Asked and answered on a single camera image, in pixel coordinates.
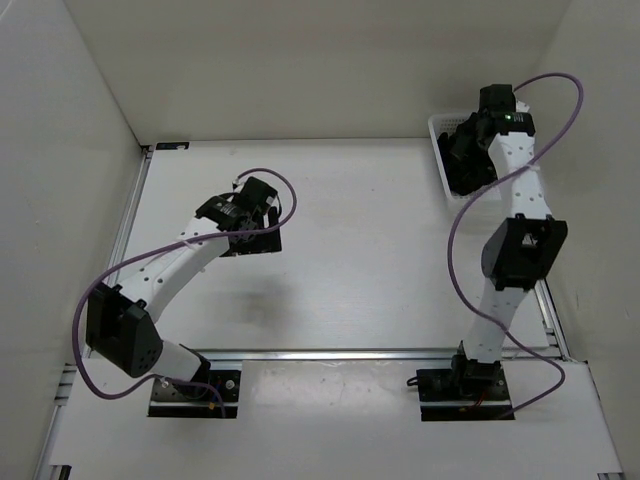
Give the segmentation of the black shorts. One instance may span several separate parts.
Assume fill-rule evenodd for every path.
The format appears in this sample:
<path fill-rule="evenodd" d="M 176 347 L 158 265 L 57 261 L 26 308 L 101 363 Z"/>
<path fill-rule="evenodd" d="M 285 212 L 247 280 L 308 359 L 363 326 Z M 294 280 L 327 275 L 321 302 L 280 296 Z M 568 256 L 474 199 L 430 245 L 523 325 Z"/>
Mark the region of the black shorts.
<path fill-rule="evenodd" d="M 488 154 L 472 145 L 469 130 L 471 115 L 452 134 L 443 132 L 437 139 L 449 188 L 453 194 L 461 197 L 471 195 L 497 180 L 494 164 Z"/>

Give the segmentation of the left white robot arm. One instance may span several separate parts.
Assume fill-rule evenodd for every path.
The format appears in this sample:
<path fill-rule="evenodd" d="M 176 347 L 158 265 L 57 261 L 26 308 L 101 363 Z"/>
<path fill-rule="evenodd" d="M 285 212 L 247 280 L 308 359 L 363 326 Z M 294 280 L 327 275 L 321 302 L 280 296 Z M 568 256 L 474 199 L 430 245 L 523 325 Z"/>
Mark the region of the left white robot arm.
<path fill-rule="evenodd" d="M 147 373 L 175 379 L 188 400 L 206 395 L 210 363 L 161 338 L 156 322 L 174 297 L 218 257 L 281 250 L 277 230 L 255 235 L 279 220 L 277 190 L 249 177 L 241 189 L 213 196 L 178 237 L 178 248 L 154 256 L 113 287 L 96 286 L 88 299 L 86 343 L 132 378 Z"/>

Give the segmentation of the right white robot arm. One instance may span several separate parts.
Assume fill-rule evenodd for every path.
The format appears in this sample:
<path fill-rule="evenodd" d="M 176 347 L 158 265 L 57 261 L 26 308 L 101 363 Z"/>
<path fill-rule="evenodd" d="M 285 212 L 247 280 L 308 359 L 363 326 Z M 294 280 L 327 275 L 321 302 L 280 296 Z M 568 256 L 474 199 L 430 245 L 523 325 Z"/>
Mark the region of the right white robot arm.
<path fill-rule="evenodd" d="M 568 235 L 554 218 L 535 169 L 534 121 L 517 105 L 509 84 L 481 89 L 476 112 L 457 128 L 446 148 L 457 192 L 470 203 L 495 188 L 503 219 L 481 253 L 485 279 L 476 318 L 452 360 L 449 387 L 460 399 L 483 394 L 501 373 L 502 348 L 515 314 L 546 278 Z"/>

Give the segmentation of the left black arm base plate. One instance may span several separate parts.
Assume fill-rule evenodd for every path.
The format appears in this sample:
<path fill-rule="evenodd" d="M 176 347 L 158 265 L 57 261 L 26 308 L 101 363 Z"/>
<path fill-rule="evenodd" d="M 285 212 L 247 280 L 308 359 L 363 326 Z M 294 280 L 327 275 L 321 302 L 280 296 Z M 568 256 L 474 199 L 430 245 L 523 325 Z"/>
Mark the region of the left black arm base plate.
<path fill-rule="evenodd" d="M 224 404 L 222 415 L 218 398 L 207 388 L 176 387 L 155 380 L 147 415 L 152 418 L 236 419 L 238 414 L 240 370 L 211 370 L 209 384 L 220 394 Z"/>

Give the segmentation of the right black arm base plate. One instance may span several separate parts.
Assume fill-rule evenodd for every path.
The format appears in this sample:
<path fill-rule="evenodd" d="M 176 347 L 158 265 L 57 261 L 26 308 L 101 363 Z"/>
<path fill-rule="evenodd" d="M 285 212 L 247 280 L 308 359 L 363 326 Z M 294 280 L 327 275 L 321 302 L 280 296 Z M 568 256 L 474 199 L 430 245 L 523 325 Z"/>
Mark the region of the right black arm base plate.
<path fill-rule="evenodd" d="M 501 370 L 480 386 L 460 386 L 451 369 L 419 369 L 406 380 L 417 391 L 422 422 L 511 421 L 512 402 Z"/>

